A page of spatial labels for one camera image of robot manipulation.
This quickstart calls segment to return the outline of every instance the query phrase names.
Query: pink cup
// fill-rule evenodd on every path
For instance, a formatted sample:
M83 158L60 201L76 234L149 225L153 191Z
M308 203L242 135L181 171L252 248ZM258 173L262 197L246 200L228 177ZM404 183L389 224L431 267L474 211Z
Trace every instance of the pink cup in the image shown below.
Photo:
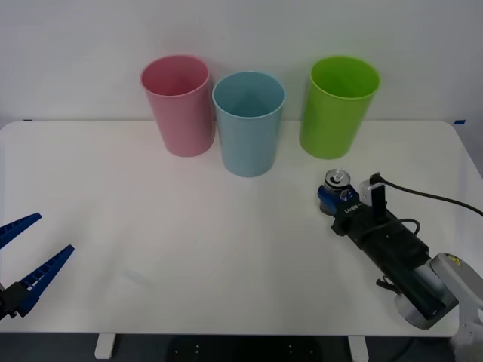
M190 55L163 57L143 70L141 84L173 155L200 155L213 143L209 78L205 63Z

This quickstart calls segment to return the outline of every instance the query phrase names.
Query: cup rim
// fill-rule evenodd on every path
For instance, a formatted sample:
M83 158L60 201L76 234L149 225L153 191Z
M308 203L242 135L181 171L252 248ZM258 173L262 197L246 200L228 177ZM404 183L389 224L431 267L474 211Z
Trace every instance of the cup rim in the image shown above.
M329 93L326 90L323 90L322 88L320 88L317 85L317 83L315 83L314 78L312 77L312 71L315 68L315 66L317 64L319 64L320 62L323 62L324 60L333 59L333 58L345 58L345 59L350 59L350 60L357 60L358 62L363 63L365 66L367 66L369 69L371 69L374 72L374 74L376 75L376 77L377 77L377 86L376 86L376 88L372 92L370 92L369 94L366 94L365 96L361 96L361 97L341 97L341 96L336 96L335 94ZM375 69L371 64L369 64L368 62L366 62L366 61L364 61L364 60L362 60L360 58L351 57L351 56L348 56L348 55L331 55L329 57L325 57L325 58L322 58L322 59L317 60L314 63L314 65L310 68L310 83L312 83L314 85L314 87L316 87L322 93L327 94L330 97L337 98L339 100L363 100L365 98L372 97L379 90L379 87L380 87L380 75L379 75L379 72L377 71L377 69Z
M227 78L230 78L230 77L237 75L237 74L243 74L243 73L254 73L254 74L266 75L267 77L270 77L271 79L276 81L278 83L278 85L280 85L281 89L284 92L284 98L281 100L280 106L278 106L275 110L273 110L269 113L266 113L265 115L258 115L257 117L243 117L243 116L240 116L240 115L234 115L230 112L227 112L225 109L221 108L220 105L218 104L217 100L215 100L215 97L214 97L214 92L217 89L218 85L220 85L220 83L222 81L226 80ZM265 118L269 115L272 115L272 114L276 113L277 111L279 111L281 107L283 107L283 105L285 104L286 97L287 97L287 93L285 92L285 88L284 88L283 85L281 85L280 81L276 77L274 77L273 75L270 75L269 73L257 72L257 71L254 71L254 70L247 70L247 71L243 71L243 72L235 72L235 73L228 74L228 75L224 76L223 78L221 78L215 84L215 86L213 87L213 90L211 91L211 99L213 100L213 103L217 107L217 109L219 109L221 112L225 113L226 115L229 115L231 117L238 118L238 119L260 119L260 118Z
M203 67L205 68L206 70L206 79L203 81L203 83L193 89L193 90L190 90L189 92L186 92L186 93L183 93L183 94L176 94L174 96L167 96L165 94L158 94L158 93L155 93L155 92L152 92L150 91L148 88L146 88L144 86L144 82L143 82L143 76L144 76L144 73L146 72L146 70L154 63L158 62L159 60L164 60L164 59L169 59L169 58L175 58L175 57L185 57L185 58L191 58L191 59L194 59L194 60L197 60L199 61ZM144 90L154 96L157 96L157 97L163 97L163 98L177 98L177 97L184 97L184 96L187 96L189 94L193 94L197 91L199 91L200 89L202 89L208 82L210 81L210 70L208 69L208 66L206 65L206 63L201 59L201 58L198 58L194 55L191 55L191 54L171 54L171 55L167 55L165 57L160 57L158 59L154 59L151 63L149 63L147 66L144 67L143 71L141 72L141 76L140 76L140 83L141 83L141 86L144 88Z

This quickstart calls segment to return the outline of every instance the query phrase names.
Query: yellow label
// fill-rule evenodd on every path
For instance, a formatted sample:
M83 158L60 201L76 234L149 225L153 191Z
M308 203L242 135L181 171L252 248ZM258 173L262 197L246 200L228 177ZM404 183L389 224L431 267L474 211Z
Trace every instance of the yellow label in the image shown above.
M454 255L450 255L450 254L447 254L447 255L448 255L449 260L451 260L452 262L454 262L456 265L458 265L461 268L461 260L459 260Z

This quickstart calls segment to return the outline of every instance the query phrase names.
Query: green cup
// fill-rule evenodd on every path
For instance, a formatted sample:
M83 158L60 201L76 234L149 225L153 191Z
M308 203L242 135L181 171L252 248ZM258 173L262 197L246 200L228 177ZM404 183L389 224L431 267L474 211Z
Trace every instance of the green cup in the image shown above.
M360 59L336 56L319 60L310 72L300 145L317 158L344 156L379 83L376 69Z

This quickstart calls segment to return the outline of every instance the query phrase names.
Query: table leg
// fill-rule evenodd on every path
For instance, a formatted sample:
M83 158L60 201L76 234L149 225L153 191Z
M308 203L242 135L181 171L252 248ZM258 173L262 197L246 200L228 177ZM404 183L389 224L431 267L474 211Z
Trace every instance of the table leg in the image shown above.
M349 336L349 347L354 362L368 362L368 347L364 336Z
M94 356L98 360L109 360L112 357L112 349L114 348L114 333L99 333L97 339L96 351Z

